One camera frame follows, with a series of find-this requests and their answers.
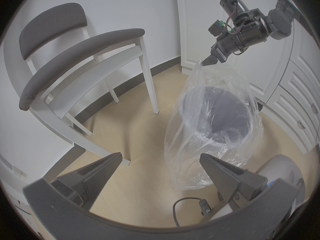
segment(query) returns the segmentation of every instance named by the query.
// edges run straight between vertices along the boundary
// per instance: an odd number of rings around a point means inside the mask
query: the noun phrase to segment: beige floor
[[[163,149],[166,126],[172,106],[187,76],[176,65],[153,77],[159,103],[159,114],[152,111],[145,83],[119,97],[90,118],[85,126],[93,131],[92,142],[110,152],[121,152],[131,160],[120,165],[104,187],[91,212],[101,217],[145,227],[175,227],[172,205],[183,197],[205,198],[211,206],[218,203],[217,190],[209,186],[199,190],[179,191],[173,188],[164,163]],[[306,182],[306,196],[312,192],[318,171],[315,150],[302,155],[290,137],[273,121],[261,114],[264,136],[245,168],[256,171],[276,154],[296,162]],[[85,166],[99,157],[84,153],[62,174]],[[196,200],[177,205],[180,225],[199,223],[202,216]]]

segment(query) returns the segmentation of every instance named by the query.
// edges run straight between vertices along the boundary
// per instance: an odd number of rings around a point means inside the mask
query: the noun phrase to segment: plastic bag
[[[244,166],[262,134],[249,82],[228,66],[197,62],[165,134],[164,159],[174,187],[193,190],[212,184],[199,162],[202,153]]]

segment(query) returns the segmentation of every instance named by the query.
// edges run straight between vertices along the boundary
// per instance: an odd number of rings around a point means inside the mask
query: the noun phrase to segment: floor
[[[187,77],[181,73],[180,65],[153,77],[159,114],[153,113],[146,85],[142,83],[119,97],[118,104],[110,103],[84,124],[93,132],[88,139],[131,160],[129,166],[120,165],[116,170],[91,208],[92,213],[125,224],[165,228],[175,227],[172,205],[180,198],[205,198],[211,207],[218,203],[217,190],[212,185],[191,191],[174,189],[164,162],[167,123]],[[302,172],[307,198],[318,172],[316,151],[303,155],[277,124],[260,115],[264,136],[245,168],[254,172],[276,154],[289,156]],[[61,174],[98,159],[99,156],[85,152]],[[185,200],[176,210],[181,226],[196,224],[202,219],[196,200]]]

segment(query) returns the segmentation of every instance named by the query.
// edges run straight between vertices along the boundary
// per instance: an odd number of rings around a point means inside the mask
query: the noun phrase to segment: white chair
[[[76,28],[83,28],[86,25],[86,16],[79,4],[67,3],[51,8],[30,21],[22,30],[19,39],[22,57],[32,68],[33,64],[28,59],[30,54],[61,34]],[[46,105],[59,119],[67,117],[81,129],[86,129],[68,114],[69,110],[94,86],[105,81],[112,72],[135,58],[139,58],[153,111],[158,114],[158,102],[143,40],[144,33],[145,31],[141,28],[133,28],[116,30],[94,37],[87,35],[86,40],[60,53],[34,74],[21,94],[20,109],[28,110],[38,95],[41,95],[44,100],[47,100],[48,97],[50,102]],[[135,46],[101,61],[100,55],[130,44],[135,44]],[[57,86],[50,88],[58,78],[87,58],[92,59],[68,75]],[[118,102],[115,93],[113,98]],[[59,133],[64,135],[64,130],[61,129]],[[71,141],[88,149],[88,142],[83,138],[72,137]],[[123,163],[129,164],[130,162],[124,160]]]

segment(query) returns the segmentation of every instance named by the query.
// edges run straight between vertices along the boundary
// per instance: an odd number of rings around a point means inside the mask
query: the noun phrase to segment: white sticker
[[[224,61],[227,60],[226,56],[224,56],[224,54],[222,53],[222,51],[219,48],[217,48],[217,52],[221,55],[221,57],[224,59]]]

